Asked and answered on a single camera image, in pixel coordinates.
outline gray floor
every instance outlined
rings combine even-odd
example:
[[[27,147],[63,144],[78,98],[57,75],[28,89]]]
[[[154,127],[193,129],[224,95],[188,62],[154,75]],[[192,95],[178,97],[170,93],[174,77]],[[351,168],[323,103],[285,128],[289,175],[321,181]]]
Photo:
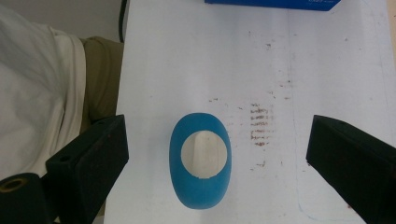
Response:
[[[0,0],[0,4],[29,21],[48,24],[80,38],[98,35],[119,41],[121,0]]]

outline table surface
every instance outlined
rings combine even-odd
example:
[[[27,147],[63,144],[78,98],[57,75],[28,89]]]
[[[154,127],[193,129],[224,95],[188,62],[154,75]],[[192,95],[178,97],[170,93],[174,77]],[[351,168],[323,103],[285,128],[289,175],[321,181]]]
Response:
[[[386,0],[342,0],[329,12],[130,6],[118,108],[130,161],[105,223],[363,223],[305,154],[315,114],[396,145]],[[207,210],[182,205],[169,172],[170,136],[193,112],[219,118],[232,144],[227,193]]]

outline blue object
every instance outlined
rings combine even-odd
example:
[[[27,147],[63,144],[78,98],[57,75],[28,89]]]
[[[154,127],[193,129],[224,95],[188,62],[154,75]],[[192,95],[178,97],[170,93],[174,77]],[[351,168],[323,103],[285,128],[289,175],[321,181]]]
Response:
[[[222,170],[210,178],[198,178],[187,171],[181,159],[186,139],[194,133],[210,131],[217,134],[227,148],[227,161]],[[189,114],[173,130],[169,149],[169,168],[177,197],[192,209],[207,209],[218,204],[227,191],[231,174],[231,144],[222,123],[205,113]]]
[[[206,3],[329,11],[341,0],[205,0]]]

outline white shirt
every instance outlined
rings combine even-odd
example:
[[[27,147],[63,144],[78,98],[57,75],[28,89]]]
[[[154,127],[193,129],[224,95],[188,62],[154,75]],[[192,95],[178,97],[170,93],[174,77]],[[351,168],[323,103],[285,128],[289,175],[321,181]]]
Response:
[[[0,6],[0,180],[43,175],[78,136],[85,69],[78,38]]]

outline person's leg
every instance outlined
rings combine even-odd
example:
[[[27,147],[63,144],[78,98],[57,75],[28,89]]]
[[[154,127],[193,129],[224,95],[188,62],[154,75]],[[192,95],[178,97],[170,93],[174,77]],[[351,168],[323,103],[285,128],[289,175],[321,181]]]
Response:
[[[116,114],[123,44],[102,37],[82,39],[81,42],[87,67],[82,133],[92,122]]]

